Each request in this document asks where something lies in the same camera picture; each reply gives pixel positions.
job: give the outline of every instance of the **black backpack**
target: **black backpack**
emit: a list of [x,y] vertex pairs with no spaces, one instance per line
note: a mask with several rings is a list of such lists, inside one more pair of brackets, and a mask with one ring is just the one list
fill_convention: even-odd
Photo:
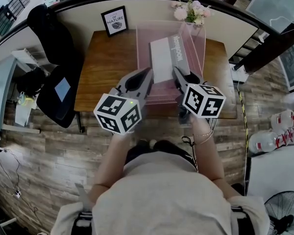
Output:
[[45,73],[39,68],[27,72],[25,75],[15,79],[19,93],[24,92],[27,96],[35,96],[39,93],[45,83]]
[[45,4],[30,11],[27,25],[38,36],[50,63],[64,65],[74,60],[76,53],[70,32]]

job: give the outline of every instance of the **pink flower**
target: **pink flower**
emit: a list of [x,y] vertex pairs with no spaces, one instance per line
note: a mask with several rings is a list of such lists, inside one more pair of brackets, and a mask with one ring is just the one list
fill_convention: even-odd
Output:
[[199,1],[195,0],[195,1],[192,2],[192,7],[193,8],[200,8],[200,6],[201,6],[201,3]]
[[176,19],[178,19],[179,21],[180,21],[180,20],[184,20],[184,19],[187,18],[187,12],[186,12],[186,10],[183,9],[183,8],[177,8],[177,9],[175,10],[175,12],[174,12],[174,17],[175,17]]
[[203,15],[204,15],[204,17],[210,17],[211,16],[210,10],[209,9],[205,9]]
[[179,2],[179,1],[172,1],[171,2],[171,7],[179,7],[179,6],[181,6],[182,5],[182,3],[181,2]]

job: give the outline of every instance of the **clear acrylic box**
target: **clear acrylic box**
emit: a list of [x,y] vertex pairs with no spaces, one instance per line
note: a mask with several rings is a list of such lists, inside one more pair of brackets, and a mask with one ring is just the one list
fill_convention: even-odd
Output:
[[[190,71],[202,76],[206,31],[203,26],[194,23],[171,21],[144,21],[136,26],[137,63],[138,69],[151,67],[149,43],[172,36],[181,35]],[[146,104],[176,103],[180,92],[175,87],[173,79],[153,84]]]

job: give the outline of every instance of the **black fan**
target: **black fan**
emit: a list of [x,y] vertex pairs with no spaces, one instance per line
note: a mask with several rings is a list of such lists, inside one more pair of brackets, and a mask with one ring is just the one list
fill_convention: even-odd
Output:
[[294,191],[274,195],[265,206],[270,218],[268,235],[294,235]]

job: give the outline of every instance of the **wooden table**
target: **wooden table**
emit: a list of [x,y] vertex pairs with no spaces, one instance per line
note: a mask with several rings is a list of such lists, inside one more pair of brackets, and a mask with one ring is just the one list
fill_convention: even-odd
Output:
[[[92,112],[103,93],[109,93],[123,76],[136,69],[135,30],[110,38],[105,31],[95,31],[79,79],[74,109]],[[223,43],[206,40],[203,76],[226,96],[219,118],[236,118],[234,86]],[[147,112],[149,116],[177,116],[177,104],[148,105]]]

